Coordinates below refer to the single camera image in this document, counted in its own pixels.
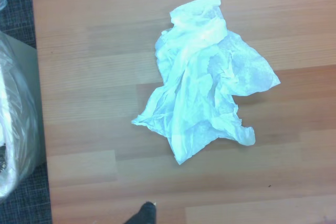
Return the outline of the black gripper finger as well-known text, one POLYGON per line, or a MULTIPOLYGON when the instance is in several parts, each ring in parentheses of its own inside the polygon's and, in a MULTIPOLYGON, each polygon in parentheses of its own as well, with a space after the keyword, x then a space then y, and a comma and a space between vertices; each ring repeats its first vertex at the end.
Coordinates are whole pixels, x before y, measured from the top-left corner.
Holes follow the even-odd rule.
POLYGON ((156 203, 145 202, 124 224, 156 224, 156 203))

